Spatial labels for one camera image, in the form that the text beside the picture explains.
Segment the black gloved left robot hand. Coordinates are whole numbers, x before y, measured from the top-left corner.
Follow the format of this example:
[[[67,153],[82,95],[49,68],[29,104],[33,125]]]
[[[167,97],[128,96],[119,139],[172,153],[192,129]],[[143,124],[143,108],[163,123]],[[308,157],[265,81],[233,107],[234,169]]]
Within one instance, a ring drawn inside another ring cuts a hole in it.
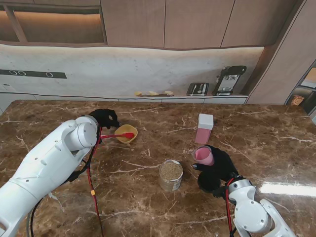
[[[97,109],[91,112],[89,115],[97,120],[100,127],[106,127],[107,129],[110,129],[111,127],[120,127],[118,116],[114,110]]]

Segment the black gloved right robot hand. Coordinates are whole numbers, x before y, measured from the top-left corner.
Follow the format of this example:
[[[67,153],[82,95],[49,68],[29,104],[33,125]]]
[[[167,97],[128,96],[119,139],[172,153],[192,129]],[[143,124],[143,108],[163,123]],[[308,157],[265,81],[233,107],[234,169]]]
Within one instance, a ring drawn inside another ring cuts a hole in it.
[[[239,172],[226,152],[211,145],[206,145],[204,148],[207,148],[213,157],[211,164],[203,164],[198,161],[192,165],[193,169],[209,174],[225,182],[239,176]]]

